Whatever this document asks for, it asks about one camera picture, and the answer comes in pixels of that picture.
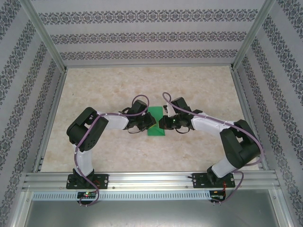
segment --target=green object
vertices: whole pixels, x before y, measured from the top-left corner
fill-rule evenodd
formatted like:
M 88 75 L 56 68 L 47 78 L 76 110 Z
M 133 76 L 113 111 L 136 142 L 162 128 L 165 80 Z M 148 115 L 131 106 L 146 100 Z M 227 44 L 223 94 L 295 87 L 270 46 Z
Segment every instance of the green object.
M 148 136 L 165 136 L 164 129 L 159 128 L 159 120 L 163 117 L 162 106 L 148 107 L 148 112 L 156 119 L 156 124 L 147 130 Z

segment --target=beige floor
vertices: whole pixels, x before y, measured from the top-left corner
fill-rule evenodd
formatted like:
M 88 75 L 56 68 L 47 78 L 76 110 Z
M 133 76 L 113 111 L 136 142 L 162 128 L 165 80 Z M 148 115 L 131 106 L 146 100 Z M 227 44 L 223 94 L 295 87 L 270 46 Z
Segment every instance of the beige floor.
M 88 106 L 117 112 L 145 94 L 151 106 L 162 106 L 162 92 L 184 97 L 194 110 L 224 120 L 243 119 L 228 67 L 70 69 L 52 128 L 43 172 L 70 172 L 73 148 L 66 129 Z M 201 131 L 149 137 L 144 131 L 104 131 L 93 151 L 95 171 L 203 171 L 224 156 L 221 140 Z

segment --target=black bracket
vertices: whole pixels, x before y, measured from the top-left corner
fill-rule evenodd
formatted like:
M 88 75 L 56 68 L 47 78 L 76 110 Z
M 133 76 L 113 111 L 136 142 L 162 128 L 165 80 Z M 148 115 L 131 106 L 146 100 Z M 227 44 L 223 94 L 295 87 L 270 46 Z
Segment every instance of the black bracket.
M 220 181 L 212 184 L 207 178 L 207 173 L 193 173 L 188 178 L 193 180 L 194 188 L 223 188 L 225 183 L 226 188 L 234 188 L 236 186 L 233 174 L 227 174 L 226 176 L 220 178 Z
M 107 189 L 108 174 L 94 174 L 94 171 L 87 176 L 99 189 Z M 75 169 L 73 174 L 69 174 L 66 183 L 66 189 L 95 189 L 83 177 L 81 177 Z

